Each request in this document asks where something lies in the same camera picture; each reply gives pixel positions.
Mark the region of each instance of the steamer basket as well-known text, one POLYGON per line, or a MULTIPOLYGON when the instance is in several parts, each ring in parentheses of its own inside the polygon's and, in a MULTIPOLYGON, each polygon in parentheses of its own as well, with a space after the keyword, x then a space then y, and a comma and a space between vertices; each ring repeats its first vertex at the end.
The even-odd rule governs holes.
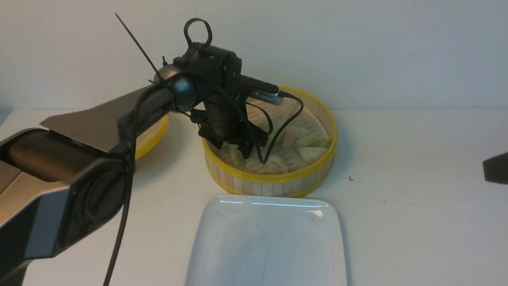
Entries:
MULTIPOLYGON (((238 170, 230 166, 227 162, 219 159, 212 150, 214 147, 210 147, 208 142, 203 140, 208 171, 214 181, 228 193, 304 197, 317 189, 328 177, 333 166, 338 138, 337 125, 332 113, 322 102, 310 94, 287 87, 282 89, 303 101, 304 111, 302 114, 307 112, 308 116, 316 121, 316 125, 326 131, 328 137, 333 140, 331 146, 317 162, 306 167, 291 171, 287 174, 260 175, 238 170)), ((288 98, 284 99, 284 102, 287 101, 292 100, 288 98)), ((254 112, 254 109, 248 110, 249 120, 256 124, 256 119, 260 119, 261 115, 253 115, 251 114, 252 112, 254 112)), ((268 109, 267 112, 272 116, 273 113, 268 109)))

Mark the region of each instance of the table surface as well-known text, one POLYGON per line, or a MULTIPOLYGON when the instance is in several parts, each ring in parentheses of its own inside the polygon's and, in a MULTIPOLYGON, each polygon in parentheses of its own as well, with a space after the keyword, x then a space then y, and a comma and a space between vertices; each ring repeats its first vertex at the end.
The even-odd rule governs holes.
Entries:
MULTIPOLYGON (((14 110, 0 138, 66 110, 14 110)), ((482 161, 508 151, 508 110, 334 110, 335 165, 309 198, 341 221, 349 285, 505 285, 508 186, 482 161)), ((138 161, 111 285, 184 285, 209 176, 198 128, 171 115, 138 161)), ((119 215, 59 256, 33 262, 25 286, 102 285, 119 215)))

